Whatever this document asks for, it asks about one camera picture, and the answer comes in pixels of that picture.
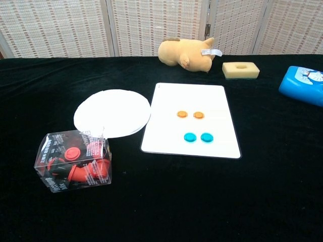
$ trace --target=blue plastic container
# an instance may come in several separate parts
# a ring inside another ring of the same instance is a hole
[[[290,98],[323,107],[323,73],[291,66],[281,82],[279,92]]]

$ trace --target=orange button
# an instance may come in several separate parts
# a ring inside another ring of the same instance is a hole
[[[185,112],[185,111],[179,111],[179,112],[177,113],[177,116],[178,116],[178,117],[187,117],[187,112]]]
[[[72,161],[79,158],[80,154],[81,154],[81,151],[79,148],[71,147],[65,152],[64,156],[65,156],[65,159]]]
[[[204,114],[202,112],[195,112],[194,113],[194,117],[195,118],[198,118],[198,119],[204,118]]]

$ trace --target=plush toy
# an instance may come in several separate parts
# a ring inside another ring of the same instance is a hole
[[[205,41],[167,38],[159,46],[158,58],[168,66],[180,64],[191,72],[208,72],[212,67],[215,55],[202,54],[201,50],[211,49],[213,42],[213,37]]]

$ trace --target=yellow sponge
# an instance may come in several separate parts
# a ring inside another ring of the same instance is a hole
[[[260,72],[253,62],[224,62],[222,71],[226,79],[256,79]]]

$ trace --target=clear plastic box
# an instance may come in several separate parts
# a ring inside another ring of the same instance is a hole
[[[34,168],[53,192],[108,185],[112,181],[109,143],[78,130],[47,134]]]

